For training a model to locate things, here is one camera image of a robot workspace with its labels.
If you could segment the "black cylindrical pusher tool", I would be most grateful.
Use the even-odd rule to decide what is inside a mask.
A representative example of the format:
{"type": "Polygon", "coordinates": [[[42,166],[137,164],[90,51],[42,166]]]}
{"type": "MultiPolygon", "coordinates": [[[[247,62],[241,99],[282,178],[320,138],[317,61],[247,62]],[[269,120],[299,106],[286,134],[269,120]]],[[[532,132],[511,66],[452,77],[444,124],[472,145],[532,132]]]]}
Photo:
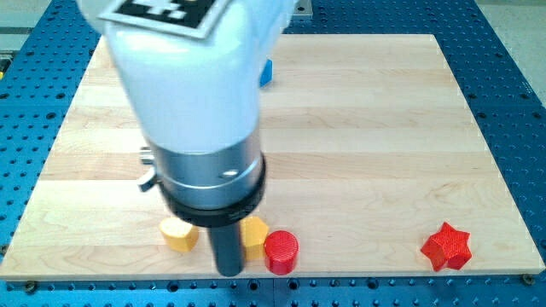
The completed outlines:
{"type": "Polygon", "coordinates": [[[236,203],[216,210],[186,206],[166,190],[164,183],[160,184],[160,192],[172,213],[184,222],[207,229],[217,271],[223,276],[238,275],[245,266],[240,221],[255,210],[264,196],[267,166],[263,154],[259,162],[262,166],[253,190],[236,203]]]}

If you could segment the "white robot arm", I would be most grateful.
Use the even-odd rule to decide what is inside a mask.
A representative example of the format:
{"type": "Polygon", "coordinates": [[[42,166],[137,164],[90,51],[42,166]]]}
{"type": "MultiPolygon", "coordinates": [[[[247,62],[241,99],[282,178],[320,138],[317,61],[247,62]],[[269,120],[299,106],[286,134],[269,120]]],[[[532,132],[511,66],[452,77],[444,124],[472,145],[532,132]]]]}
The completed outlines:
{"type": "Polygon", "coordinates": [[[242,272],[239,222],[264,194],[260,79],[294,0],[81,1],[148,144],[144,187],[208,229],[221,275],[242,272]]]}

